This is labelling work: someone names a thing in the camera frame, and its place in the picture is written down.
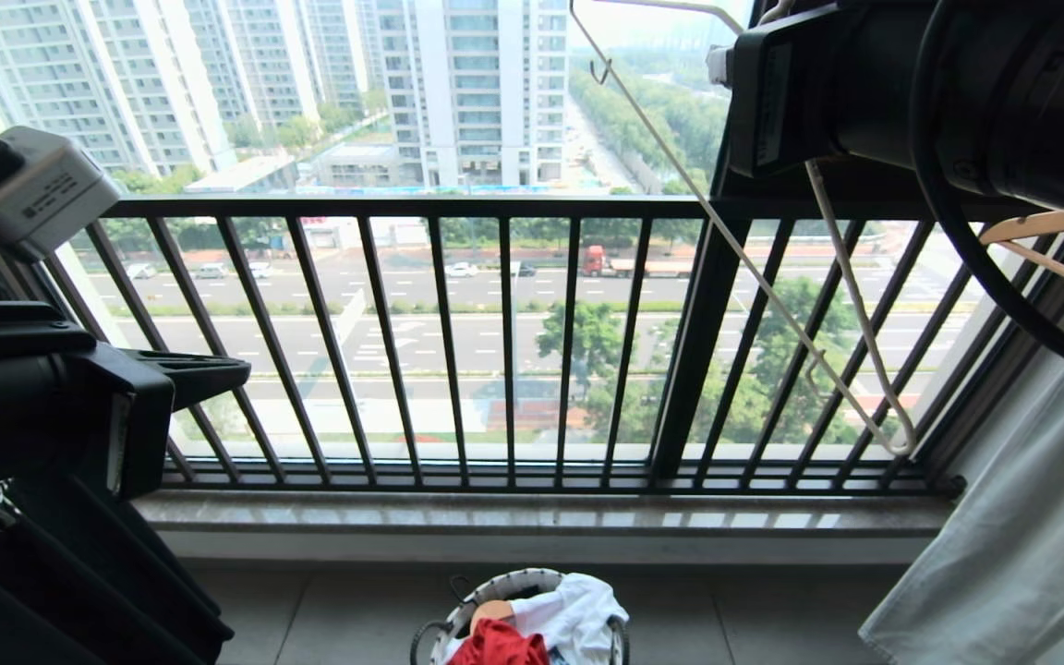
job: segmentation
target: red clothing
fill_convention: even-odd
[[[525,638],[510,624],[479,619],[446,665],[549,665],[549,652],[539,634]]]

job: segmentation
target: truck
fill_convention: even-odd
[[[602,245],[591,245],[585,249],[582,261],[584,277],[631,277],[634,260],[615,260],[606,255]],[[643,277],[671,277],[687,279],[692,275],[692,262],[647,260],[643,265]]]

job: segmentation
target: black cable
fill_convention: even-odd
[[[930,110],[934,92],[934,70],[942,53],[942,41],[946,27],[959,2],[941,0],[930,14],[926,32],[914,65],[913,86],[909,97],[909,147],[921,195],[930,206],[930,212],[947,232],[950,244],[962,257],[972,277],[978,279],[994,302],[1008,314],[1026,333],[1030,333],[1040,344],[1064,359],[1064,330],[1057,327],[1037,309],[1024,298],[1012,283],[1000,272],[999,266],[987,256],[986,249],[976,233],[971,231],[959,198],[942,172],[937,152],[930,136]]]

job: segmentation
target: floor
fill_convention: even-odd
[[[494,565],[190,567],[236,632],[220,653],[223,665],[401,664],[409,660],[416,629],[444,618],[455,605],[451,576],[465,573],[477,584],[504,571]],[[610,582],[629,611],[634,664],[876,665],[882,661],[857,630],[902,569],[580,571]]]

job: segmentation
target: wooden hanger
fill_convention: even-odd
[[[988,230],[981,233],[979,239],[984,245],[996,243],[1001,248],[1009,249],[1010,252],[1023,256],[1024,260],[1034,262],[1034,264],[1042,266],[1042,268],[1050,269],[1052,272],[1064,277],[1064,263],[1053,261],[1052,257],[1046,254],[1034,252],[1033,249],[1014,243],[1018,238],[1033,238],[1033,236],[1061,233],[1063,231],[1064,212],[1052,211],[1047,212],[1047,214],[1034,214],[1020,216],[1017,219],[1005,219],[997,223],[996,227],[988,228]]]

